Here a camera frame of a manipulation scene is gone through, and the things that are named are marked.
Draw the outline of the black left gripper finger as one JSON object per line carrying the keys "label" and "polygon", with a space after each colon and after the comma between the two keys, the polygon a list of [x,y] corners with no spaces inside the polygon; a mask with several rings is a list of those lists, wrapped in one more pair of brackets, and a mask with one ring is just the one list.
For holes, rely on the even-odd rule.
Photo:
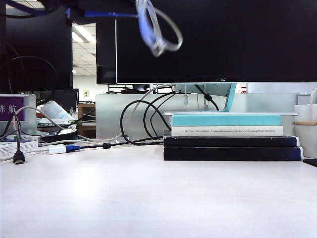
{"label": "black left gripper finger", "polygon": [[85,1],[85,17],[137,17],[135,1]]}

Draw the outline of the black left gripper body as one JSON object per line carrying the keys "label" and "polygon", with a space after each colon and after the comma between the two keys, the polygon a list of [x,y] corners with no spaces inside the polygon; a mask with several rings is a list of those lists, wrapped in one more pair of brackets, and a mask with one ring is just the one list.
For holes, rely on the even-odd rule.
{"label": "black left gripper body", "polygon": [[44,6],[45,13],[53,13],[54,11],[64,8],[67,19],[73,23],[83,25],[85,24],[85,11],[79,7],[78,0],[40,0]]}

